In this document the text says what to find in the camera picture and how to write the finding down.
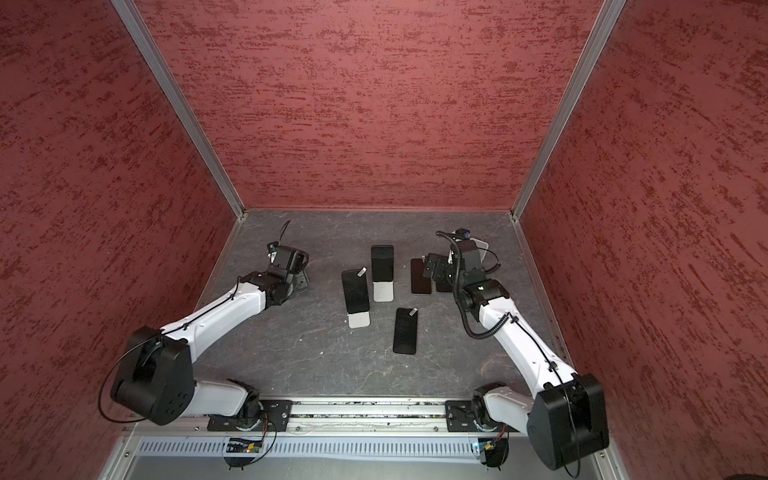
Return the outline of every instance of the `dark gray marble surface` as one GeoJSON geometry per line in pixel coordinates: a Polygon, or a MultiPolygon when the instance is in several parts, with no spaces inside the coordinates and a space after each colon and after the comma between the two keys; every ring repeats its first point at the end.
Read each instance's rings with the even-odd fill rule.
{"type": "MultiPolygon", "coordinates": [[[[410,290],[410,259],[448,252],[448,243],[435,232],[468,228],[498,254],[502,268],[493,277],[551,345],[506,214],[251,211],[217,283],[217,296],[238,275],[266,269],[266,244],[277,239],[288,219],[283,244],[310,255],[310,289],[246,320],[213,344],[195,363],[197,377],[238,379],[264,395],[469,396],[495,381],[527,392],[498,342],[466,335],[451,294],[413,296],[410,290]],[[395,247],[395,301],[372,301],[369,274],[371,325],[350,329],[341,272],[370,270],[370,247],[376,244],[395,247]],[[392,352],[398,307],[419,309],[414,356],[392,352]]],[[[485,262],[493,264],[490,257],[485,262]]],[[[471,324],[482,329],[474,320],[471,324]]]]}

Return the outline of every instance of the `red textured panel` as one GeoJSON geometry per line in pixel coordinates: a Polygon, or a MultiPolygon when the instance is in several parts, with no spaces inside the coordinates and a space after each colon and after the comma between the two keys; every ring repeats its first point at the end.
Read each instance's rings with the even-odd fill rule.
{"type": "Polygon", "coordinates": [[[628,2],[525,211],[633,480],[768,473],[767,25],[628,2]]]}
{"type": "Polygon", "coordinates": [[[247,207],[508,209],[601,0],[138,0],[247,207]]]}
{"type": "Polygon", "coordinates": [[[103,375],[193,309],[233,215],[109,2],[5,2],[0,45],[0,478],[91,480],[103,375]]]}

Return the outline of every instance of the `robotic arm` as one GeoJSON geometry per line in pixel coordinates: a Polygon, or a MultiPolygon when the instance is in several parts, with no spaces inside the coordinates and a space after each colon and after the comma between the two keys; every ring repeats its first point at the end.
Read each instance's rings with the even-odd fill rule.
{"type": "Polygon", "coordinates": [[[160,329],[136,330],[126,345],[111,398],[158,425],[180,416],[221,415],[239,429],[260,419],[253,387],[239,382],[195,380],[192,364],[221,336],[309,286],[309,255],[279,242],[267,245],[270,265],[252,272],[209,305],[160,329]]]}
{"type": "Polygon", "coordinates": [[[484,425],[493,420],[527,433],[539,458],[552,470],[608,447],[602,385],[590,374],[578,375],[547,347],[507,290],[487,277],[468,230],[437,235],[451,243],[450,257],[430,253],[425,276],[453,285],[467,334],[475,339],[495,336],[531,390],[531,396],[524,396],[501,383],[476,389],[475,422],[484,425]],[[467,312],[487,330],[473,331],[467,312]]]}

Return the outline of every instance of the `coiled black cable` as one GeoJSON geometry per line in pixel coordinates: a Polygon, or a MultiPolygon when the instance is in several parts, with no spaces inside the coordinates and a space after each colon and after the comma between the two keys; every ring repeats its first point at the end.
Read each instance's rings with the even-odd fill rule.
{"type": "Polygon", "coordinates": [[[464,307],[462,307],[461,300],[458,296],[458,275],[462,271],[462,251],[458,248],[458,243],[456,243],[456,237],[458,237],[458,235],[455,233],[446,233],[442,231],[435,232],[435,235],[441,238],[445,238],[447,241],[451,242],[451,251],[455,254],[455,259],[453,259],[454,270],[452,278],[453,301],[456,302],[456,306],[458,307],[458,314],[462,316],[462,325],[464,326],[464,331],[467,332],[467,335],[469,335],[470,338],[475,340],[483,340],[494,336],[500,329],[502,329],[504,324],[507,323],[511,317],[511,314],[509,312],[505,313],[494,326],[484,332],[477,333],[472,331],[472,329],[469,327],[467,312],[464,311],[464,307]]]}

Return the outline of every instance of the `metal corner post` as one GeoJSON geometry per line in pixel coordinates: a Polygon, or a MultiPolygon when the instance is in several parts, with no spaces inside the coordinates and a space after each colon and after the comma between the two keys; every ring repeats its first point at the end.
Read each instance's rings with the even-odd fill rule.
{"type": "Polygon", "coordinates": [[[605,42],[611,35],[611,30],[613,30],[621,9],[624,7],[624,2],[625,0],[605,0],[598,12],[598,17],[594,21],[592,31],[587,38],[587,42],[584,44],[584,50],[581,51],[578,62],[576,62],[576,68],[574,68],[574,72],[571,75],[571,80],[568,82],[568,86],[565,87],[563,98],[560,100],[558,109],[554,113],[544,141],[541,142],[541,148],[533,160],[531,170],[528,172],[523,187],[520,189],[520,193],[515,200],[515,205],[512,207],[512,216],[516,220],[520,220],[525,205],[528,204],[528,200],[530,200],[533,190],[536,188],[536,183],[538,183],[538,179],[544,172],[547,162],[549,162],[549,157],[552,155],[554,147],[557,145],[560,135],[563,133],[565,125],[571,117],[571,112],[576,107],[581,92],[587,84],[589,75],[592,73],[592,69],[597,63],[600,53],[603,51],[605,42]]]}
{"type": "Polygon", "coordinates": [[[118,11],[120,18],[125,24],[125,28],[128,29],[128,33],[131,34],[142,56],[144,56],[144,60],[152,70],[157,82],[168,97],[168,101],[176,111],[176,115],[178,115],[184,128],[187,129],[187,133],[197,151],[200,152],[210,173],[214,176],[214,180],[216,180],[221,189],[221,193],[226,197],[237,218],[242,218],[245,211],[243,201],[235,191],[235,187],[221,165],[214,147],[208,141],[203,127],[192,111],[192,107],[187,103],[187,99],[170,72],[168,65],[163,59],[163,55],[160,53],[160,49],[155,44],[149,28],[147,28],[147,24],[144,23],[141,13],[136,8],[136,4],[134,4],[133,0],[111,0],[111,2],[115,10],[118,11]]]}

